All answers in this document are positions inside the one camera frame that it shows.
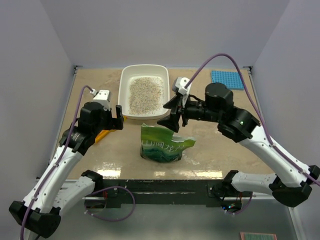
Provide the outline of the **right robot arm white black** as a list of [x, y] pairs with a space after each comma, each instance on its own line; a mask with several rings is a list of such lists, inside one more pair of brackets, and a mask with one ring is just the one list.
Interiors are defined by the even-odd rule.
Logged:
[[175, 133], [189, 120], [217, 123], [218, 131], [258, 156], [272, 174], [251, 174], [231, 170], [213, 188], [217, 197], [233, 197], [241, 192], [273, 196], [279, 203], [294, 208], [306, 201], [312, 192], [312, 180], [320, 176], [316, 165], [306, 165], [292, 157], [276, 142], [270, 143], [260, 121], [249, 111], [234, 105], [233, 92], [222, 83], [205, 87], [205, 99], [191, 100], [187, 78], [177, 78], [172, 86], [175, 96], [164, 104], [168, 116], [158, 125]]

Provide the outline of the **orange plastic scoop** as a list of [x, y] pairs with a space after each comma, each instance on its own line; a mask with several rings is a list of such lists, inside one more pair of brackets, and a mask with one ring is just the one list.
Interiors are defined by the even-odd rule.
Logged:
[[111, 130], [102, 130], [96, 137], [95, 137], [95, 143], [97, 144], [100, 142], [104, 137], [106, 137]]

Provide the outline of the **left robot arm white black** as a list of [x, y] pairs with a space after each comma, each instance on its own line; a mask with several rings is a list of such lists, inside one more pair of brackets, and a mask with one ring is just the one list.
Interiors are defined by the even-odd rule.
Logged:
[[103, 177], [86, 170], [64, 192], [60, 192], [71, 170], [96, 142], [103, 130], [122, 130], [124, 116], [121, 105], [116, 105], [116, 116], [107, 103], [86, 102], [77, 106], [70, 127], [63, 133], [48, 167], [23, 198], [15, 200], [9, 212], [21, 226], [19, 239], [35, 240], [51, 237], [57, 230], [62, 215], [85, 196], [99, 196], [104, 190]]

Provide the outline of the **green litter bag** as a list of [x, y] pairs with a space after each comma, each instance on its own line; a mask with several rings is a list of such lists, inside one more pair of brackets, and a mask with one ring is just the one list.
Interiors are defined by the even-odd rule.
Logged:
[[172, 130], [142, 124], [140, 127], [140, 156], [157, 163], [172, 163], [182, 159], [183, 152], [195, 145], [193, 137], [181, 137]]

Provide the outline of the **white litter box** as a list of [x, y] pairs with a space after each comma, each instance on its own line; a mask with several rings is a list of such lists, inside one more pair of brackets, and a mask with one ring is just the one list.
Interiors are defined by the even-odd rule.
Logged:
[[120, 76], [118, 104], [132, 120], [156, 120], [168, 112], [163, 105], [170, 100], [169, 71], [157, 64], [126, 66]]

